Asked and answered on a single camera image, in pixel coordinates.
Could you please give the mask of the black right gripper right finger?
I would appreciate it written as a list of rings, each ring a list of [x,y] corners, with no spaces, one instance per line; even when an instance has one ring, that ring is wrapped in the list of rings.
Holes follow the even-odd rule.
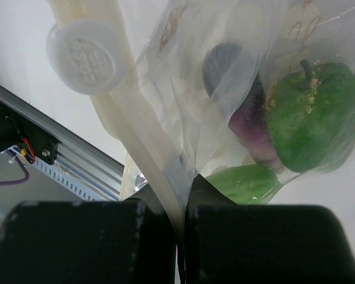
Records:
[[[237,205],[204,177],[185,225],[186,283],[355,283],[335,214],[317,205]]]

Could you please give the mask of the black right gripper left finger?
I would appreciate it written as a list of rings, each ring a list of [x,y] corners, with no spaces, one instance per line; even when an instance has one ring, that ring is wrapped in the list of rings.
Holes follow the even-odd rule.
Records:
[[[141,201],[22,202],[0,229],[0,283],[173,283],[168,219]]]

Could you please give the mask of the light green pepper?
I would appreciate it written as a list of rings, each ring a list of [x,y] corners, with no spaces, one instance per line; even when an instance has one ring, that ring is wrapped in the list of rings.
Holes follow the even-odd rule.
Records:
[[[206,180],[239,205],[267,204],[283,187],[275,172],[259,164],[229,167]]]

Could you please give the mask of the clear dotted zip top bag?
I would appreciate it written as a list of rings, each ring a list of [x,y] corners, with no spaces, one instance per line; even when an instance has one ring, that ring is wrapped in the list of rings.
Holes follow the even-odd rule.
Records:
[[[340,62],[355,73],[355,1],[49,4],[56,19],[50,64],[66,86],[90,98],[179,235],[200,173],[259,164],[228,127],[257,75],[267,101],[278,80],[301,71],[302,60]],[[241,55],[208,96],[204,57],[225,42],[239,44]]]

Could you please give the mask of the green bell pepper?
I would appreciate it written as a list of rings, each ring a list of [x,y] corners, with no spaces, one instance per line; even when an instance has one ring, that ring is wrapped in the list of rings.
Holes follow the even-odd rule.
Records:
[[[266,124],[290,171],[338,169],[355,147],[355,73],[344,63],[310,65],[269,91]]]

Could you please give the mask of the purple eggplant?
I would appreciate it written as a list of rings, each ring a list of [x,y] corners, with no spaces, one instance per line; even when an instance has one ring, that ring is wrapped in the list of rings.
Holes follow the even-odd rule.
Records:
[[[241,55],[242,47],[237,43],[219,43],[204,57],[202,76],[208,96],[212,96],[225,74]],[[239,143],[248,151],[256,163],[275,173],[282,173],[284,166],[277,155],[266,127],[264,103],[266,94],[260,76],[257,75],[248,95],[233,113],[229,129]]]

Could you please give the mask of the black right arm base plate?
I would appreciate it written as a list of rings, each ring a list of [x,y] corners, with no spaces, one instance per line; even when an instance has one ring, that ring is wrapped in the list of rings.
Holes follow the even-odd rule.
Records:
[[[52,165],[58,143],[51,134],[0,102],[0,152],[16,146],[27,151],[29,162],[40,159]]]

